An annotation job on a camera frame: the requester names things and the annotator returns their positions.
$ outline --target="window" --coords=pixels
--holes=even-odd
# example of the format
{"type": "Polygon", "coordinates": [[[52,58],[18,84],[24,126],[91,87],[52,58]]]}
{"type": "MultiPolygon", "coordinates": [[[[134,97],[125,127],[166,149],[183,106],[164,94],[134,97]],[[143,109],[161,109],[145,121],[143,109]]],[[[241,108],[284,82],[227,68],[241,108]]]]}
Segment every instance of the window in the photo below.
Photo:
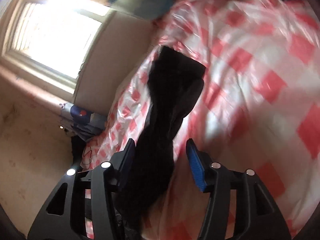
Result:
{"type": "Polygon", "coordinates": [[[74,90],[87,51],[110,11],[90,0],[20,0],[3,54],[74,90]]]}

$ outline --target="metal rivet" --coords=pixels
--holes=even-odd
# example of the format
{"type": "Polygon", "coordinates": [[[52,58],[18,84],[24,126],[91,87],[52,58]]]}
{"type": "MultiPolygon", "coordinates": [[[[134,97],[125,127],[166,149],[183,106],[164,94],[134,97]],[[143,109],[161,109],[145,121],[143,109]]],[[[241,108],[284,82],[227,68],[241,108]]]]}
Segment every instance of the metal rivet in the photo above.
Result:
{"type": "Polygon", "coordinates": [[[254,170],[251,170],[251,169],[247,169],[245,173],[248,174],[249,176],[253,176],[254,174],[256,174],[254,170]]]}
{"type": "Polygon", "coordinates": [[[101,163],[101,167],[102,168],[109,168],[111,166],[111,162],[104,162],[104,163],[101,163]]]}
{"type": "Polygon", "coordinates": [[[67,175],[68,176],[72,176],[72,175],[75,175],[76,174],[76,170],[75,169],[69,169],[67,170],[67,175]]]}
{"type": "Polygon", "coordinates": [[[219,169],[221,167],[220,163],[211,163],[211,167],[214,169],[219,169]]]}

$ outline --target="beige wall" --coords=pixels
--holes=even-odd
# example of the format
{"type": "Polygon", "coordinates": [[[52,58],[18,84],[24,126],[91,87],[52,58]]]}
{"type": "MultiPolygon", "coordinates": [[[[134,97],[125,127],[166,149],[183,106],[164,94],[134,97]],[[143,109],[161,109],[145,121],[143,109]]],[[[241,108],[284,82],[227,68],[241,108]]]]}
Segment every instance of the beige wall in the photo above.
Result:
{"type": "Polygon", "coordinates": [[[0,80],[0,203],[25,235],[72,162],[59,120],[0,80]]]}
{"type": "Polygon", "coordinates": [[[117,87],[146,56],[152,30],[152,22],[116,12],[92,47],[74,103],[108,115],[117,87]]]}

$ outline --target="red and white checkered bedsheet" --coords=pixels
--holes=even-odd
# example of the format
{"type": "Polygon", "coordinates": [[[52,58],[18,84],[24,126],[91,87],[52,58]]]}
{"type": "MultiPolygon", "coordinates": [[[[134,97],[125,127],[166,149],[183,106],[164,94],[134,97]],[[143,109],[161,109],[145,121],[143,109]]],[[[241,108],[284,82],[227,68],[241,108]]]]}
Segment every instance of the red and white checkered bedsheet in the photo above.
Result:
{"type": "Polygon", "coordinates": [[[294,236],[320,201],[319,22],[310,5],[178,0],[164,22],[158,45],[116,98],[106,130],[88,143],[84,167],[93,169],[129,138],[137,140],[150,104],[151,62],[166,45],[207,70],[202,94],[174,139],[169,189],[143,219],[143,237],[197,239],[208,195],[194,184],[188,138],[229,169],[254,169],[294,236]]]}

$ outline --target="black garment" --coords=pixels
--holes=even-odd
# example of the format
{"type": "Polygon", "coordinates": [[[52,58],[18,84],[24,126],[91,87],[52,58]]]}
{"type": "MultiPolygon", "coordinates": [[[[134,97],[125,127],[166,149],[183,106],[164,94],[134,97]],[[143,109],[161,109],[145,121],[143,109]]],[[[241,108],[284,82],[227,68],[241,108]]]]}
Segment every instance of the black garment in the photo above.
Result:
{"type": "Polygon", "coordinates": [[[153,62],[148,80],[152,106],[127,184],[114,201],[125,223],[139,233],[141,216],[167,190],[174,168],[172,140],[201,94],[204,71],[202,64],[168,47],[153,62]]]}
{"type": "Polygon", "coordinates": [[[86,146],[86,142],[82,140],[79,136],[71,137],[71,148],[72,148],[72,156],[73,161],[71,168],[76,169],[77,171],[82,171],[82,167],[80,166],[82,162],[82,153],[86,146]]]}

